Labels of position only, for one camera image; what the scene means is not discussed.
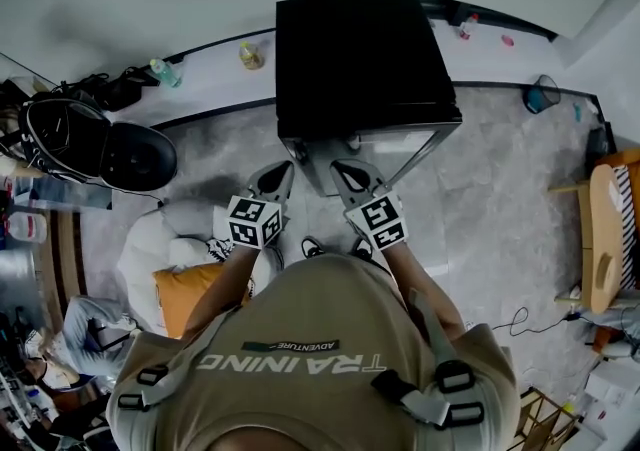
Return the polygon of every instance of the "black cabinet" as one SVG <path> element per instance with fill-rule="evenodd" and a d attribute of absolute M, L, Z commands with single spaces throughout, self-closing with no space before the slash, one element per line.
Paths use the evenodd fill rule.
<path fill-rule="evenodd" d="M 277 6 L 278 136 L 321 195 L 355 158 L 390 184 L 462 122 L 418 0 L 290 0 Z"/>

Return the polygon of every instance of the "striped cloth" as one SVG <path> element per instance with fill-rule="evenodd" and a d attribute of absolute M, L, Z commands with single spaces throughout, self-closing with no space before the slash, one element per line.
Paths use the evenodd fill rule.
<path fill-rule="evenodd" d="M 633 274 L 633 246 L 636 243 L 635 213 L 631 198 L 631 181 L 626 166 L 614 167 L 620 194 L 622 195 L 622 281 L 620 289 L 635 289 L 636 278 Z"/>

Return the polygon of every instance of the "fiducial marker cube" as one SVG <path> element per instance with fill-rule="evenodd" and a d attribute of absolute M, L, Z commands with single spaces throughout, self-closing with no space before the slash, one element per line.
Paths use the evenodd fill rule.
<path fill-rule="evenodd" d="M 345 216 L 376 250 L 384 250 L 407 239 L 402 203 L 393 190 L 346 211 Z"/>
<path fill-rule="evenodd" d="M 234 244 L 262 250 L 282 230 L 282 206 L 234 195 L 227 224 Z"/>

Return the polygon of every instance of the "black buckle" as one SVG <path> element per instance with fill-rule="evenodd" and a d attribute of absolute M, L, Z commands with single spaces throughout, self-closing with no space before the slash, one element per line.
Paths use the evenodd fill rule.
<path fill-rule="evenodd" d="M 153 387 L 165 376 L 167 376 L 168 372 L 169 368 L 164 365 L 145 368 L 138 373 L 137 380 L 141 385 L 148 385 L 150 387 Z"/>
<path fill-rule="evenodd" d="M 436 368 L 435 378 L 443 394 L 471 389 L 476 383 L 473 371 L 461 360 L 448 360 L 440 364 Z"/>
<path fill-rule="evenodd" d="M 380 373 L 371 380 L 371 386 L 382 394 L 387 401 L 397 405 L 400 404 L 400 400 L 404 396 L 418 389 L 415 385 L 401 380 L 394 369 L 387 369 Z"/>
<path fill-rule="evenodd" d="M 442 426 L 434 425 L 438 430 L 456 428 L 458 426 L 471 426 L 484 421 L 484 405 L 479 401 L 475 403 L 460 403 L 451 405 Z"/>
<path fill-rule="evenodd" d="M 118 397 L 118 408 L 122 410 L 138 410 L 146 412 L 150 407 L 142 402 L 142 394 L 121 394 Z"/>

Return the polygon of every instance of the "shoulder strap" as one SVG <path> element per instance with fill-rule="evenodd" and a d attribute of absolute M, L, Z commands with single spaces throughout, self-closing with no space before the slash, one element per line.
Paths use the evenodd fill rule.
<path fill-rule="evenodd" d="M 453 449 L 456 451 L 483 450 L 489 440 L 484 421 L 484 407 L 487 406 L 484 379 L 477 378 L 471 368 L 458 359 L 451 341 L 444 333 L 433 308 L 423 293 L 411 290 L 409 303 L 415 307 L 424 320 L 431 349 L 436 359 L 436 385 L 423 391 L 423 396 L 432 402 L 446 402 L 447 418 L 440 428 L 420 425 L 418 428 L 416 451 L 431 449 L 429 433 L 434 431 L 450 431 Z M 477 420 L 475 424 L 468 421 Z"/>
<path fill-rule="evenodd" d="M 194 359 L 213 341 L 235 309 L 217 316 L 200 336 L 168 364 L 143 369 L 137 377 L 116 386 L 107 409 L 114 440 L 122 451 L 152 451 L 158 405 L 171 396 L 186 378 Z"/>

